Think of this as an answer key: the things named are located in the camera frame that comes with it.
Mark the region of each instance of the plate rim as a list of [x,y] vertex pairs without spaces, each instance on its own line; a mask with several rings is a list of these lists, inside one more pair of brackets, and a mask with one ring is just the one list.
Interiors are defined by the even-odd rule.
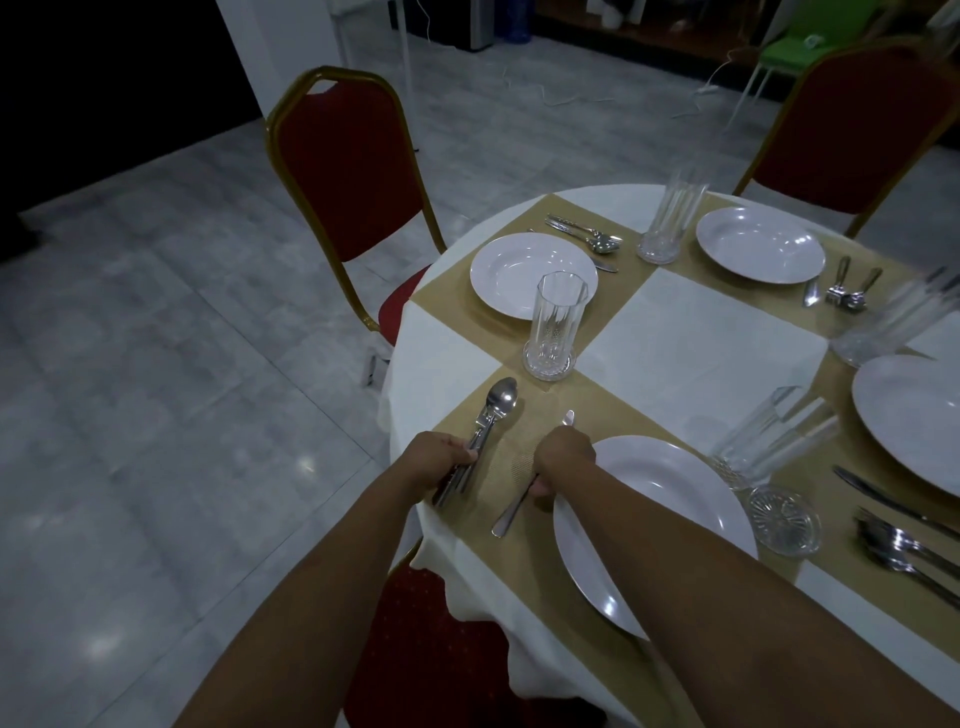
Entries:
[[[596,447],[596,446],[600,445],[601,443],[608,442],[608,441],[610,441],[610,440],[643,440],[643,441],[652,441],[652,442],[654,442],[654,443],[659,443],[659,444],[668,446],[668,447],[670,447],[671,449],[678,450],[680,453],[683,453],[683,455],[681,455],[681,457],[689,456],[689,457],[693,458],[693,460],[695,460],[697,463],[699,463],[700,465],[702,465],[704,468],[706,468],[706,469],[714,476],[716,482],[717,482],[718,485],[722,488],[722,491],[718,491],[718,493],[719,493],[719,492],[723,492],[723,493],[730,494],[730,497],[732,498],[732,505],[735,503],[735,508],[734,508],[734,510],[733,510],[732,512],[735,512],[735,513],[737,514],[737,516],[734,517],[734,519],[735,519],[735,520],[738,520],[738,521],[742,521],[741,526],[743,527],[743,531],[744,531],[745,546],[747,546],[748,548],[743,548],[743,547],[742,547],[740,544],[738,544],[737,542],[731,541],[730,539],[726,539],[726,538],[725,538],[724,536],[722,536],[722,535],[721,535],[720,537],[721,537],[721,538],[724,538],[725,541],[728,541],[728,543],[733,544],[734,546],[740,548],[741,550],[745,550],[745,551],[746,551],[749,555],[751,555],[754,559],[759,559],[759,552],[758,552],[758,549],[757,549],[757,546],[756,546],[756,538],[754,537],[754,531],[753,531],[753,529],[752,529],[751,526],[750,526],[750,520],[748,519],[747,513],[746,513],[746,511],[743,509],[743,506],[741,505],[739,499],[736,497],[736,495],[733,493],[733,491],[730,490],[729,486],[728,486],[726,483],[724,483],[724,481],[723,481],[723,479],[720,477],[720,475],[718,475],[718,474],[713,470],[713,468],[711,468],[707,463],[705,463],[703,460],[701,460],[699,457],[697,457],[696,454],[694,454],[693,452],[687,450],[686,448],[682,448],[682,447],[677,446],[677,445],[674,445],[673,443],[670,443],[670,442],[668,442],[668,441],[666,441],[666,440],[661,440],[661,439],[659,439],[659,438],[651,437],[651,436],[649,436],[649,435],[614,435],[614,436],[612,436],[612,437],[604,438],[603,440],[598,440],[597,442],[593,443],[593,445],[594,445],[594,447]],[[561,546],[560,546],[560,540],[559,540],[558,534],[557,534],[557,521],[558,521],[559,518],[562,517],[562,515],[560,515],[560,512],[562,512],[562,511],[564,511],[564,510],[565,510],[565,511],[568,511],[569,514],[570,514],[570,516],[571,516],[574,520],[576,520],[577,522],[579,522],[579,519],[577,518],[576,513],[573,512],[572,507],[571,507],[570,504],[566,501],[566,499],[563,498],[563,496],[557,495],[557,497],[556,497],[556,502],[554,503],[554,510],[553,510],[554,541],[557,543],[557,550],[560,552],[561,561],[563,562],[563,564],[564,564],[564,569],[566,570],[567,574],[569,575],[571,581],[573,581],[574,585],[577,587],[577,590],[580,592],[581,595],[583,595],[584,599],[587,600],[588,604],[589,604],[591,607],[593,607],[593,609],[595,609],[597,612],[599,612],[599,613],[604,617],[604,619],[609,620],[609,621],[610,621],[612,624],[614,624],[618,629],[622,629],[622,630],[624,630],[625,632],[628,632],[629,634],[632,634],[632,635],[634,635],[634,636],[636,636],[636,637],[641,637],[642,639],[649,640],[649,637],[647,636],[646,632],[643,630],[642,625],[640,625],[639,620],[634,616],[634,614],[633,614],[633,612],[630,610],[629,606],[627,606],[627,612],[630,614],[630,617],[631,617],[631,619],[633,620],[633,622],[636,623],[636,625],[637,625],[637,627],[638,627],[638,629],[639,629],[638,632],[637,632],[637,631],[634,631],[630,626],[625,626],[625,625],[623,625],[623,624],[621,624],[621,623],[618,623],[618,622],[615,621],[613,618],[611,618],[611,617],[608,616],[606,613],[604,613],[603,610],[601,610],[599,607],[597,607],[597,605],[593,603],[592,599],[590,599],[590,597],[589,597],[589,596],[587,595],[587,593],[584,591],[584,588],[583,588],[583,587],[581,586],[581,584],[577,581],[576,577],[574,577],[574,575],[570,572],[570,568],[569,568],[569,566],[568,566],[567,563],[566,563],[566,559],[564,559],[564,550],[563,550],[563,549],[561,548]]]
[[[755,216],[779,217],[783,219],[788,225],[792,225],[797,230],[805,232],[807,235],[813,238],[813,241],[817,244],[817,247],[820,248],[820,253],[821,253],[821,256],[823,257],[823,262],[820,265],[820,270],[817,271],[815,274],[811,274],[810,276],[807,276],[806,278],[803,278],[803,279],[774,280],[769,277],[758,278],[752,275],[748,275],[746,273],[741,273],[740,271],[736,271],[733,268],[725,265],[721,261],[717,260],[717,258],[713,255],[713,253],[709,250],[709,248],[707,248],[707,246],[704,245],[704,242],[701,239],[701,226],[704,225],[704,220],[707,220],[710,216],[721,217],[722,214],[729,214],[731,211],[734,211],[734,210],[749,212],[750,214]],[[719,265],[721,268],[723,268],[724,270],[730,271],[731,273],[735,273],[738,276],[745,278],[747,280],[755,280],[760,283],[770,283],[771,285],[797,285],[799,283],[806,283],[811,278],[819,276],[821,273],[823,273],[824,269],[827,267],[827,251],[824,250],[824,244],[820,242],[820,238],[817,237],[817,234],[814,231],[809,230],[808,228],[805,228],[803,225],[800,224],[800,222],[794,219],[793,216],[787,212],[780,212],[778,210],[759,209],[754,206],[720,207],[718,209],[711,210],[710,212],[708,212],[706,215],[704,215],[697,221],[695,237],[697,238],[697,245],[700,246],[700,249],[707,254],[710,260],[712,260],[714,263]]]
[[600,280],[596,271],[596,267],[593,265],[593,261],[590,259],[590,256],[587,255],[585,251],[581,250],[578,246],[574,245],[569,240],[564,240],[558,235],[551,235],[548,232],[522,231],[522,232],[508,232],[506,235],[500,235],[499,237],[495,237],[493,240],[488,240],[486,243],[484,243],[477,249],[476,253],[473,254],[473,259],[470,261],[470,287],[473,289],[473,293],[476,294],[476,296],[484,303],[484,305],[487,305],[490,308],[492,308],[494,311],[498,311],[499,313],[502,313],[504,316],[509,316],[512,319],[519,319],[520,321],[533,320],[533,316],[534,316],[533,309],[531,309],[529,315],[524,314],[522,316],[518,316],[517,314],[511,313],[510,311],[505,311],[500,306],[493,305],[492,303],[487,301],[483,296],[481,296],[480,292],[477,290],[476,278],[475,278],[475,276],[479,276],[479,270],[476,268],[477,258],[480,257],[480,255],[484,251],[486,251],[489,248],[489,246],[492,245],[493,243],[497,243],[501,240],[514,237],[516,235],[537,235],[539,238],[549,238],[551,244],[553,245],[560,244],[562,246],[567,246],[569,247],[570,250],[576,251],[578,254],[580,254],[585,259],[585,266],[588,267],[590,271],[592,271],[592,275],[589,276],[589,280],[586,280],[584,282],[587,284],[587,290],[588,290],[587,303],[590,303],[590,301],[593,300],[593,297],[596,296],[596,292],[600,287],[599,286]]
[[855,375],[853,375],[853,382],[851,384],[851,396],[853,399],[853,409],[856,411],[856,416],[860,419],[860,422],[863,423],[863,426],[867,428],[867,431],[870,432],[870,436],[876,440],[877,444],[880,445],[894,460],[903,465],[908,471],[912,474],[923,480],[924,482],[929,483],[934,488],[942,490],[944,493],[949,495],[960,497],[960,480],[956,484],[944,485],[941,482],[930,479],[928,474],[924,474],[923,463],[920,463],[920,467],[917,467],[917,463],[908,463],[905,460],[901,459],[901,456],[897,454],[894,449],[892,449],[887,442],[889,439],[881,439],[881,437],[876,433],[874,427],[870,426],[870,423],[867,422],[867,418],[863,415],[863,410],[861,409],[861,402],[865,401],[866,394],[863,392],[863,387],[866,386],[865,382],[869,382],[869,377],[873,375],[875,370],[878,370],[880,367],[887,366],[894,361],[909,361],[911,366],[917,365],[921,367],[934,367],[934,368],[946,368],[946,365],[938,359],[930,359],[926,356],[917,356],[915,354],[885,354],[883,356],[878,356],[877,358],[871,359],[863,366],[861,366]]

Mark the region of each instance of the white plate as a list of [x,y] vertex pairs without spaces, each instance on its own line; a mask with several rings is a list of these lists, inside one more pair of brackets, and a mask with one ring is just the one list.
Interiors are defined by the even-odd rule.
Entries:
[[491,240],[470,265],[470,283],[490,308],[529,321],[540,279],[555,271],[580,276],[589,290],[588,302],[597,292],[597,269],[589,255],[542,232],[517,232]]
[[[609,474],[756,559],[754,532],[740,501],[700,458],[652,437],[611,437],[593,447],[597,465]],[[553,508],[553,532],[564,566],[587,601],[616,626],[647,639],[573,509],[561,497]]]
[[697,223],[697,240],[727,270],[764,283],[803,283],[824,269],[820,242],[793,218],[759,207],[724,207]]
[[960,373],[922,356],[872,359],[853,378],[853,404],[903,465],[960,496]]

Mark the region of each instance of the forearm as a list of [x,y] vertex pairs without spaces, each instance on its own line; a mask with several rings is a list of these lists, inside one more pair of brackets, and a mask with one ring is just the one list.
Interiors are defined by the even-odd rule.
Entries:
[[333,725],[411,506],[395,480],[377,478],[284,578],[176,728]]
[[549,477],[710,728],[956,719],[816,602],[711,531],[592,463],[565,463]]

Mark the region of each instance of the white tablecloth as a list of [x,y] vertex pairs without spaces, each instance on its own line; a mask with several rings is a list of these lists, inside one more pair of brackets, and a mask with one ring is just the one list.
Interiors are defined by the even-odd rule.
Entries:
[[[616,184],[558,194],[643,232],[662,193],[661,185]],[[427,271],[420,285],[536,201],[506,209],[468,232]],[[960,315],[948,317],[912,345],[960,366]],[[670,273],[667,266],[654,273],[580,353],[577,369],[704,452],[776,387],[809,384],[827,347],[822,337]],[[408,303],[381,408],[381,423],[391,432],[392,458],[418,432],[433,429],[499,366],[489,354]],[[516,694],[580,696],[603,708],[612,720],[637,723],[430,508],[421,505],[418,512],[423,545],[413,566],[444,578],[447,605],[455,618],[493,619],[500,624],[510,644],[508,670]],[[803,564],[796,584],[960,710],[956,690],[960,666],[948,655],[812,564]]]

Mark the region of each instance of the green chair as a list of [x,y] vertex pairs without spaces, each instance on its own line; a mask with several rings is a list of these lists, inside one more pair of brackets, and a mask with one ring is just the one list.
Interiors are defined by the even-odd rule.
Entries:
[[727,122],[727,129],[750,96],[750,89],[762,69],[767,72],[754,100],[763,93],[774,71],[800,76],[822,56],[860,38],[879,5],[880,0],[806,0],[802,3],[786,34],[760,51],[760,59]]

